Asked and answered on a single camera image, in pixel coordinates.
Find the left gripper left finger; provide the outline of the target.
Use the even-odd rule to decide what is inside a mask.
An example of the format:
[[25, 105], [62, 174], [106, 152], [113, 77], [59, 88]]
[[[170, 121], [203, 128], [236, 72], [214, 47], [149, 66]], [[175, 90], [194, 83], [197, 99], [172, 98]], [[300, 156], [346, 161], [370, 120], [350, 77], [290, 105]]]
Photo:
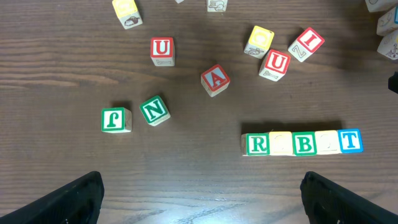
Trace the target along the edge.
[[1, 217], [1, 224], [96, 224], [103, 198], [101, 174], [92, 171]]

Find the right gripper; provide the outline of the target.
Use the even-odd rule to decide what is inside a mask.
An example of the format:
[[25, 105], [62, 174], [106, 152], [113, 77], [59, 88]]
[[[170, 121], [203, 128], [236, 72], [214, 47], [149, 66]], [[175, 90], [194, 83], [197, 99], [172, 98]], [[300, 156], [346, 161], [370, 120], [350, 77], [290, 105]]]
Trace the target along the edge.
[[388, 89], [394, 93], [398, 93], [398, 72], [394, 72], [393, 76], [389, 77]]

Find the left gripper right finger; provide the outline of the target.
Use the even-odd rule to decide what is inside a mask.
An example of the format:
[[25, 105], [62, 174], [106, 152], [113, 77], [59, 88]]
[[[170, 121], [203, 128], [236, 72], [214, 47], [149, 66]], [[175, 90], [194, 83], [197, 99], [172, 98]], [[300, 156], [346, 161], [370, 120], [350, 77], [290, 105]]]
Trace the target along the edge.
[[397, 223], [397, 215], [329, 179], [308, 171], [300, 184], [302, 203], [311, 224]]

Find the yellow O block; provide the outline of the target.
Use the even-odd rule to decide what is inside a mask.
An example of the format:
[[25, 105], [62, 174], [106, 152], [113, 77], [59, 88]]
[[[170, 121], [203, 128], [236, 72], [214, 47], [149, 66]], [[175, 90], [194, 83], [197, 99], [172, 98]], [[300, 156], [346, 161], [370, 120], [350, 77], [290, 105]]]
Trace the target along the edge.
[[341, 154], [337, 130], [315, 131], [317, 155]]
[[269, 133], [271, 156], [294, 156], [292, 133], [289, 131], [272, 131]]

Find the green B block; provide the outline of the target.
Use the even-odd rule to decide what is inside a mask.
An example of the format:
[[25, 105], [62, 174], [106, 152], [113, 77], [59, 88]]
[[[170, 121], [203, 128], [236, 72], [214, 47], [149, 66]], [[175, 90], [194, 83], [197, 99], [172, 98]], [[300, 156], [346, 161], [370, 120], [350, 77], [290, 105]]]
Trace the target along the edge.
[[292, 133], [293, 150], [295, 156], [315, 156], [317, 144], [315, 132], [294, 132]]

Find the blue T block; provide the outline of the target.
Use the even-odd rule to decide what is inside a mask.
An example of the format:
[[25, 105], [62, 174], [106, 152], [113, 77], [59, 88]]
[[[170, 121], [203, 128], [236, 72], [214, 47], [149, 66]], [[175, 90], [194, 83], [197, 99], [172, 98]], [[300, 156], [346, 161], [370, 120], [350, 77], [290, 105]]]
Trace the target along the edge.
[[361, 153], [364, 150], [361, 132], [355, 129], [337, 130], [340, 150], [343, 154]]

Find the green R block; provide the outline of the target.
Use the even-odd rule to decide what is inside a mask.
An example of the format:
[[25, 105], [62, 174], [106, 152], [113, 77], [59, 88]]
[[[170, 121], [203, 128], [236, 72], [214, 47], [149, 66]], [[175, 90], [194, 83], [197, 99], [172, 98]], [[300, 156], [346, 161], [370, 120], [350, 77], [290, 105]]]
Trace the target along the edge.
[[268, 133], [247, 133], [241, 136], [243, 156], [269, 156], [270, 144]]

